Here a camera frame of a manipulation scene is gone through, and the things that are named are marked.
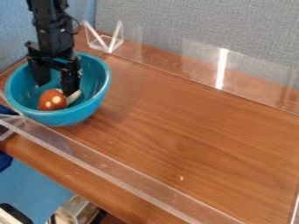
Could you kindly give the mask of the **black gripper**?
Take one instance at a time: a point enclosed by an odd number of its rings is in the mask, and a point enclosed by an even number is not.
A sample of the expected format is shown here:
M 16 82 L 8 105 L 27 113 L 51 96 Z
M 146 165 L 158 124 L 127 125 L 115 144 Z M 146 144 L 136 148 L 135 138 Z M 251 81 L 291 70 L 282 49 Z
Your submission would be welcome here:
M 60 72 L 60 87 L 65 96 L 80 89 L 80 63 L 73 52 L 73 17 L 35 17 L 32 25 L 37 41 L 27 41 L 27 59 L 36 85 L 40 87 L 51 79 L 51 69 Z

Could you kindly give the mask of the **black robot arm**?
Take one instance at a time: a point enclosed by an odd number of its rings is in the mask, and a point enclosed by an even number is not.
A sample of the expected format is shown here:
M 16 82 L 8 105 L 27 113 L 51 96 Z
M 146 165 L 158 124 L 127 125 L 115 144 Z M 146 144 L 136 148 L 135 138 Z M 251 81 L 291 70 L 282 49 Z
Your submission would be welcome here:
M 27 41 L 27 60 L 37 86 L 52 80 L 51 70 L 60 72 L 60 88 L 65 96 L 80 89 L 80 57 L 73 51 L 72 22 L 77 20 L 67 13 L 68 0 L 25 0 L 32 12 L 32 25 L 37 41 Z

